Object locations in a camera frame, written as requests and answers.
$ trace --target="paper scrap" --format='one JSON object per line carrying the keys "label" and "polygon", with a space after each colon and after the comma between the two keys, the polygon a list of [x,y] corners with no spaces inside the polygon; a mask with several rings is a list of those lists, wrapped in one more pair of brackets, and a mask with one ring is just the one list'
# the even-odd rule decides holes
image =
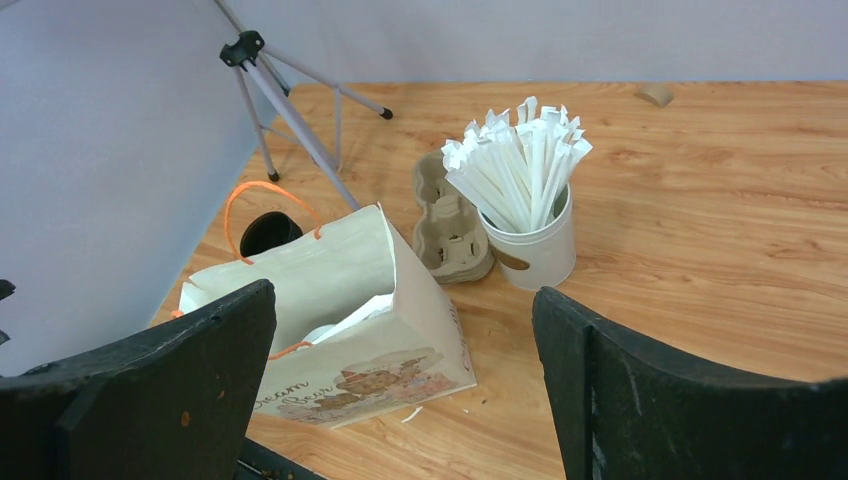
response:
{"label": "paper scrap", "polygon": [[406,423],[406,422],[408,422],[408,421],[412,420],[412,419],[413,419],[413,418],[415,418],[415,416],[416,416],[416,415],[418,415],[418,413],[420,413],[420,412],[421,412],[421,410],[423,410],[423,409],[424,409],[424,407],[421,407],[421,406],[415,407],[415,411],[413,411],[412,413],[410,413],[408,417],[406,417],[406,418],[404,418],[403,420],[401,420],[401,421],[400,421],[400,423]]}

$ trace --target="tripod leg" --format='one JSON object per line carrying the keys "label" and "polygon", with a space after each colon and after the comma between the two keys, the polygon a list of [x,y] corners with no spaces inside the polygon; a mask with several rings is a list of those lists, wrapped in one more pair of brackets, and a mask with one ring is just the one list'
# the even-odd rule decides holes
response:
{"label": "tripod leg", "polygon": [[342,93],[338,88],[333,89],[336,103],[336,161],[342,162]]}
{"label": "tripod leg", "polygon": [[316,72],[315,70],[312,70],[311,68],[307,67],[306,65],[301,64],[297,60],[287,58],[283,54],[283,52],[277,50],[276,48],[272,47],[271,45],[268,45],[266,43],[265,46],[263,47],[263,49],[268,56],[270,56],[272,58],[276,58],[277,60],[279,60],[279,61],[285,63],[286,65],[294,68],[295,70],[299,71],[300,73],[308,75],[308,76],[314,78],[315,80],[318,80],[319,82],[323,83],[324,85],[327,85],[330,88],[333,88],[333,89],[337,88],[339,90],[339,92],[342,93],[342,95],[350,98],[351,100],[354,100],[355,102],[357,102],[357,103],[359,103],[359,104],[361,104],[361,105],[363,105],[367,108],[370,108],[371,110],[374,110],[375,112],[379,113],[380,116],[385,118],[386,120],[389,120],[394,116],[392,111],[389,110],[388,108],[383,107],[381,105],[378,105],[377,103],[373,102],[372,100],[354,92],[353,90],[346,87],[345,85],[342,85],[338,82],[334,82],[334,81],[330,80],[329,78],[325,77],[324,75],[321,75],[320,73]]}
{"label": "tripod leg", "polygon": [[261,63],[253,65],[249,61],[246,61],[242,63],[242,66],[247,70],[247,73],[250,74],[262,92],[265,93],[265,96],[268,97],[268,100],[271,101],[271,104],[274,105],[274,108],[277,109],[283,120],[288,123],[289,128],[291,128],[292,132],[300,140],[300,143],[312,156],[315,163],[318,164],[321,170],[324,171],[324,174],[333,182],[333,186],[336,187],[336,190],[338,190],[347,204],[352,209],[359,210],[360,207],[356,199],[353,198],[353,195],[336,173],[335,169],[339,167],[339,164],[334,162],[334,159],[330,156],[324,144],[321,143],[321,140],[315,136],[315,133],[303,120],[303,117],[297,113],[294,105],[284,95],[283,89],[275,82],[269,81],[268,74],[265,72]]}
{"label": "tripod leg", "polygon": [[250,99],[250,92],[248,92],[247,85],[244,83],[244,76],[239,67],[233,67],[233,72],[236,74],[239,93],[241,93],[241,99],[247,108],[250,123],[253,124],[253,131],[256,132],[256,140],[259,142],[259,151],[262,152],[262,159],[265,160],[265,170],[268,171],[268,179],[272,182],[279,181],[280,174],[277,173],[274,162],[271,160],[271,153],[268,151],[268,144],[265,142],[265,135],[262,133],[262,124],[259,123],[259,116],[256,115],[256,109],[253,108],[253,101]]}

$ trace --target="black cup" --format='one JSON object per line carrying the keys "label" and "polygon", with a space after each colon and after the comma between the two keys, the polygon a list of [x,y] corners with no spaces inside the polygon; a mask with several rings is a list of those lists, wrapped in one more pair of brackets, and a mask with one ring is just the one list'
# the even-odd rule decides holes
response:
{"label": "black cup", "polygon": [[242,257],[250,257],[303,236],[303,230],[283,212],[268,212],[244,231],[239,245]]}

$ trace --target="tripod clamp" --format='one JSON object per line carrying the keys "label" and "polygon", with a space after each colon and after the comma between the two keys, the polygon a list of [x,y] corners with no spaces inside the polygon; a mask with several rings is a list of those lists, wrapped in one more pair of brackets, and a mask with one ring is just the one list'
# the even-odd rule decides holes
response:
{"label": "tripod clamp", "polygon": [[223,60],[228,67],[239,66],[242,70],[247,71],[244,68],[244,62],[249,61],[255,66],[256,58],[259,57],[259,52],[264,46],[265,40],[259,35],[259,32],[247,30],[239,33],[239,39],[236,43],[232,45],[224,44],[218,58]]}

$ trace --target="straw wrapper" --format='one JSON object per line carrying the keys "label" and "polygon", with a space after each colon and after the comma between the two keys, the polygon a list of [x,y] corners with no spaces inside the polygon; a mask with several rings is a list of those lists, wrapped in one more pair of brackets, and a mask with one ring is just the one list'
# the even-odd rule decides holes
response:
{"label": "straw wrapper", "polygon": [[574,169],[592,150],[583,138],[580,117],[568,119],[565,106],[543,106],[536,117],[536,97],[516,108],[518,123],[509,125],[509,110],[472,121],[462,142],[442,148],[446,179],[499,230],[529,233],[554,219],[554,203]]}

